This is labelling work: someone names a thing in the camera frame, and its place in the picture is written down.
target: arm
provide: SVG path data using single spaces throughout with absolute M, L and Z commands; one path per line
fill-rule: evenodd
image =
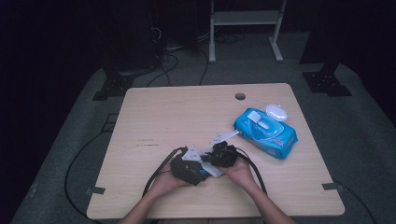
M 134 208 L 119 222 L 122 224 L 141 224 L 146 220 L 152 206 L 164 194 L 187 183 L 175 178 L 171 172 L 170 162 L 166 163 L 160 174 L 155 178 L 151 188 Z
M 232 167 L 219 169 L 247 192 L 265 223 L 294 223 L 256 184 L 246 161 L 238 158 Z

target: hand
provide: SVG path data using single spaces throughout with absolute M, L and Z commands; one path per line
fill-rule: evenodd
M 172 175 L 170 165 L 171 161 L 172 159 L 161 169 L 160 173 L 157 175 L 148 191 L 154 192 L 157 196 L 162 196 L 166 193 L 169 193 L 173 189 L 189 185 L 187 182 Z
M 235 164 L 232 167 L 224 168 L 218 167 L 224 174 L 242 188 L 257 185 L 254 181 L 253 175 L 250 171 L 250 166 L 247 161 L 241 158 L 237 158 Z

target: wet wipes package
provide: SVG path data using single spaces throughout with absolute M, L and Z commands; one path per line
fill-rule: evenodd
M 235 120 L 233 127 L 259 149 L 277 159 L 286 159 L 298 141 L 297 134 L 283 121 L 268 116 L 267 112 L 248 108 Z

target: wooden table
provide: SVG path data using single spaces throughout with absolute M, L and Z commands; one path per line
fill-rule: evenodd
M 245 100 L 235 95 L 243 93 Z M 277 160 L 239 136 L 229 144 L 246 151 L 259 168 L 269 197 L 289 216 L 339 216 L 345 207 L 288 84 L 137 88 L 126 93 L 96 187 L 90 218 L 121 218 L 141 198 L 149 177 L 178 147 L 210 148 L 217 133 L 233 131 L 248 107 L 282 105 L 299 138 L 289 156 Z M 151 218 L 259 217 L 254 202 L 227 176 L 176 189 L 153 207 Z

